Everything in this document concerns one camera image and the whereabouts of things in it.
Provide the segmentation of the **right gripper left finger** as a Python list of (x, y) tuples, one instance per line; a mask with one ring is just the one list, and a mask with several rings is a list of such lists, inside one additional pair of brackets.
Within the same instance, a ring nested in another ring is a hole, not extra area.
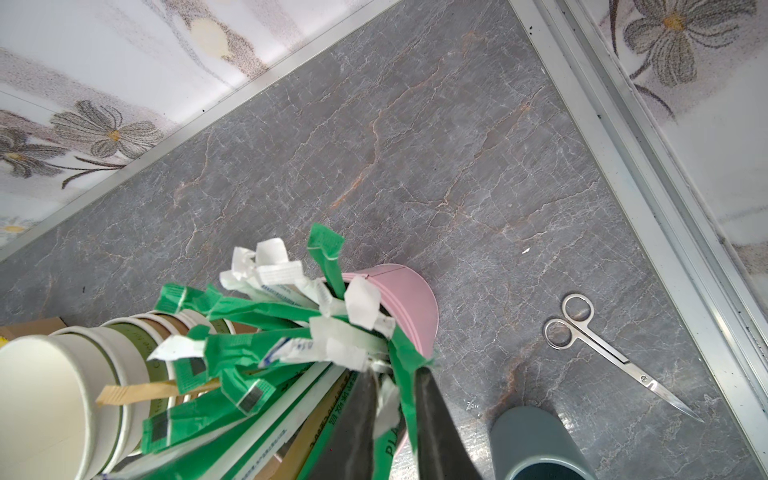
[(360, 373), (333, 433), (309, 474), (309, 479), (371, 479), (373, 431), (377, 410), (377, 377)]

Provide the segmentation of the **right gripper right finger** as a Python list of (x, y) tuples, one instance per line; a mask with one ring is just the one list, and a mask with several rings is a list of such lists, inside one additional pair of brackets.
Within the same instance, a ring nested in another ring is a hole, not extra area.
[(415, 372), (414, 392), (419, 478), (481, 479), (429, 368), (421, 367)]

